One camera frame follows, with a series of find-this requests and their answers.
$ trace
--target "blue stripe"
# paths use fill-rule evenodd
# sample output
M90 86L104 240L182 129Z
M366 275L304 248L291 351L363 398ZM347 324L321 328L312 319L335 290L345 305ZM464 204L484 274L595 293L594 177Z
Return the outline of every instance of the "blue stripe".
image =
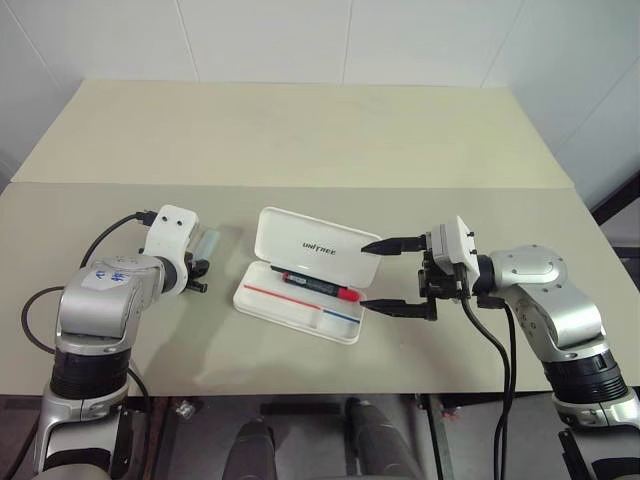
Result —
M350 322L360 323L360 320L358 320L357 318L348 317L347 315L343 315L342 313L327 310L326 308L323 308L322 311L336 317L344 318L345 320L349 320Z

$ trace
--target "black cable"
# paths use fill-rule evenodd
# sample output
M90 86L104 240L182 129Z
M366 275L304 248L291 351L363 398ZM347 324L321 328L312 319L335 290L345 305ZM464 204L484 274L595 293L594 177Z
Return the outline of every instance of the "black cable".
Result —
M39 421L40 421L40 415L38 415L36 417L36 421L33 422L33 425L31 426L31 430L29 430L27 437L24 439L24 442L22 442L22 446L20 447L20 451L18 452L18 455L16 455L16 458L13 460L13 463L9 467L9 470L7 470L7 473L5 473L5 476L3 477L4 480L11 480L16 475L16 473L18 473L18 470L20 469L20 465L22 465L22 462L24 461L24 457L27 456L29 447L31 447L31 443L35 438L36 433L38 433Z
M31 332L31 329L29 328L29 309L31 308L31 305L33 305L33 302L35 302L38 298L40 298L44 294L50 293L50 292L56 292L58 290L64 290L64 287L62 286L49 287L49 288L40 290L37 293L34 293L31 296L31 298L27 300L27 302L24 304L24 307L22 307L22 313L20 315L20 323L22 324L22 331L24 332L27 339L31 343L33 343L36 347L38 347L40 350L44 350L45 352L51 353L51 354L55 353L55 350L45 345L44 343L42 343L40 340L38 340L36 336Z
M149 396L149 391L147 390L147 387L145 387L142 379L131 368L127 370L127 373L131 378L133 378L133 381L136 382L136 385L138 385L138 388L142 392L144 409L147 412L144 426L144 443L142 445L142 466L140 467L140 473L138 475L138 478L143 480L144 471L147 466L147 459L149 458L149 437L151 437L151 397Z
M505 304L504 311L507 315L507 323L509 325L509 358L511 363L511 375L509 377L509 391L506 402L504 403L502 415L500 416L499 424L502 424L502 452L501 452L501 465L500 465L500 480L504 480L507 476L507 423L509 419L509 412L511 411L511 405L516 391L516 378L517 378L517 359L516 359L516 325L513 319L513 314L508 305Z
M500 480L500 440L503 431L504 421L501 421L503 417L505 417L505 410L508 402L509 391L510 391L510 379L511 379L511 368L509 366L509 358L507 357L507 351L500 341L494 337L489 330L485 328L484 325L480 322L478 317L476 317L473 310L471 310L471 305L469 304L469 299L462 295L460 298L460 303L462 305L462 309L464 313L467 315L469 321L476 327L484 338L489 340L489 342L498 350L500 354L500 358L502 359L502 365L504 367L504 392L503 392L503 401L502 401L502 415L500 420L498 420L498 425L496 426L496 431L493 436L493 478L494 480Z
M139 214L137 213L132 213L131 215L127 215L124 218L121 218L120 220L118 220L116 223L114 223L113 225L111 225L110 227L108 227L104 232L102 232L98 238L96 238L93 243L91 244L91 246L89 247L89 249L87 250L87 253L84 254L84 257L82 258L82 262L80 262L80 268L86 267L87 263L89 263L89 259L91 258L91 255L93 255L93 252L95 251L95 249L98 247L98 245L100 244L100 242L102 242L105 238L107 238L107 236L113 232L116 228L124 225L125 223L131 221L131 220L138 220L139 219Z

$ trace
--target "sticker on robot arm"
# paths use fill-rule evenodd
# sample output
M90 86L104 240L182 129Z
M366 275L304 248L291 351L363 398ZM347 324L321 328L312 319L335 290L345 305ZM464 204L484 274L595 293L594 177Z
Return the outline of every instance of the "sticker on robot arm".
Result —
M128 273L98 269L89 272L80 285L91 290L108 290L126 285L130 279L131 275Z

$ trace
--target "unitree logo text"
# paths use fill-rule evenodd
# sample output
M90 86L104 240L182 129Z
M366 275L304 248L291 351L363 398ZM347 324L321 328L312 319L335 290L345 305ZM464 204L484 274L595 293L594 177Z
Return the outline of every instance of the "unitree logo text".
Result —
M332 249L326 248L326 247L322 247L322 246L320 246L320 245L318 245L316 243L304 243L303 242L302 246L304 248L308 248L308 249L314 250L316 252L326 253L328 255L335 255L336 254L335 250L332 250Z

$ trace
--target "screw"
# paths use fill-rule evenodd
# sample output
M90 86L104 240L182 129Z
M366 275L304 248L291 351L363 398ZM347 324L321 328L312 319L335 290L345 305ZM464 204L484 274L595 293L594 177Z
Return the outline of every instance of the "screw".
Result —
M196 407L192 403L182 400L174 411L183 420L191 420L196 413Z

